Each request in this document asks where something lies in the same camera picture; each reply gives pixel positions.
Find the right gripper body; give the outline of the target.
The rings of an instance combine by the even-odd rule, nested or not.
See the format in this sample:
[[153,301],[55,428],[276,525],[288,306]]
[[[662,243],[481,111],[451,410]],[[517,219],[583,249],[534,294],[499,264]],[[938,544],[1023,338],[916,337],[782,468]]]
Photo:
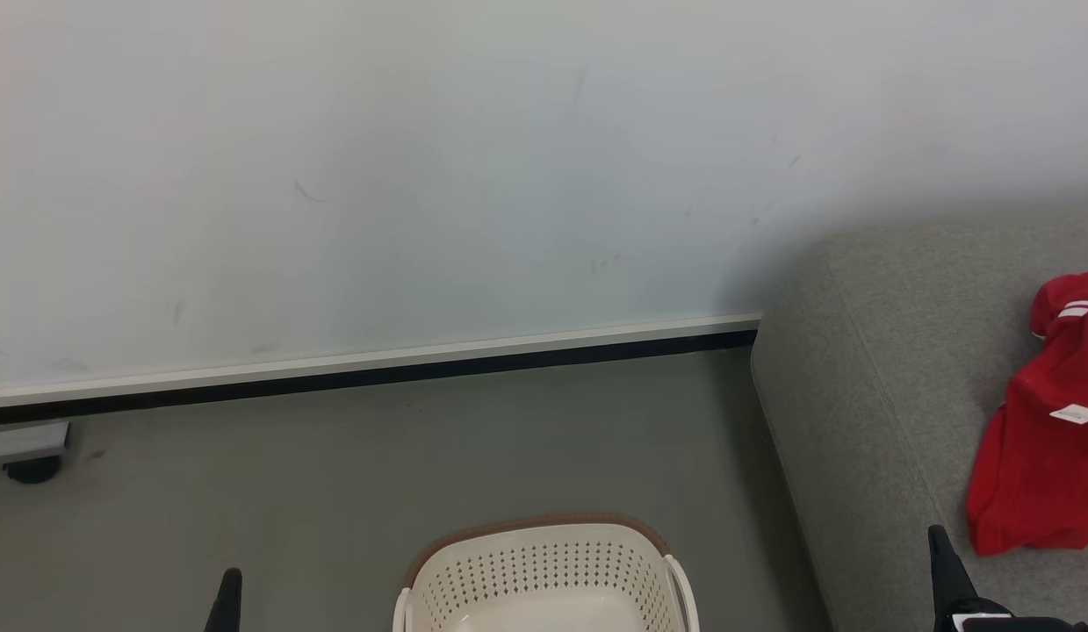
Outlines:
[[949,603],[936,616],[937,631],[1088,631],[1085,621],[1055,617],[1017,616],[992,600],[964,599]]

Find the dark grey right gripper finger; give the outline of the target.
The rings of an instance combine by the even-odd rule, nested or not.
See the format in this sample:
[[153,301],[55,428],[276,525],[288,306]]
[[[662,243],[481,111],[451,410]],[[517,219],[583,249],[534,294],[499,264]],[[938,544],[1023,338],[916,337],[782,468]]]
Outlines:
[[930,525],[926,529],[926,542],[930,555],[930,577],[932,577],[934,608],[955,608],[966,600],[977,600],[969,574],[945,528]]

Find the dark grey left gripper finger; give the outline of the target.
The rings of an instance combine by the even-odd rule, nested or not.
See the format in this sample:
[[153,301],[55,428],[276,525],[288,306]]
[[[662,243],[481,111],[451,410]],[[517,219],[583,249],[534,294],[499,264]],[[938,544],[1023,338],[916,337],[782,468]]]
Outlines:
[[228,568],[223,572],[215,599],[205,622],[205,632],[239,632],[242,608],[242,571]]

